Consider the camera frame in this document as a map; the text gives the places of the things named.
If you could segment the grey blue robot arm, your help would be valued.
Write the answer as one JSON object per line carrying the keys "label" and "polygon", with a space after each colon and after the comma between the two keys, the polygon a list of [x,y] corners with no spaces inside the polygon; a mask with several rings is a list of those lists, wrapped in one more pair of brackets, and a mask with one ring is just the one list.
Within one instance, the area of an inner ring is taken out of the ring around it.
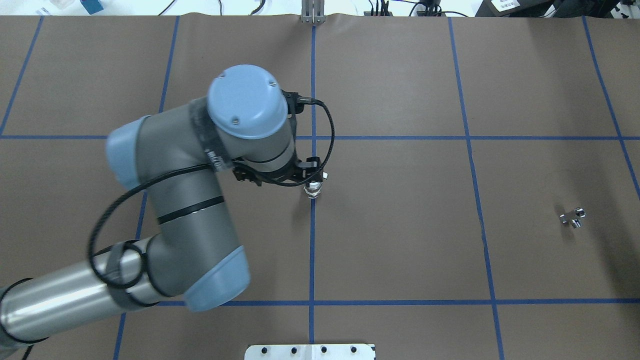
{"label": "grey blue robot arm", "polygon": [[[242,294],[249,262],[218,173],[258,186],[304,186],[317,196],[329,161],[297,155],[297,114],[327,105],[285,91],[269,71],[238,64],[213,79],[205,96],[114,130],[105,152],[126,188],[87,237],[86,259],[1,290],[1,355],[48,337],[181,296],[205,312]],[[115,210],[145,192],[160,232],[97,250]]]}

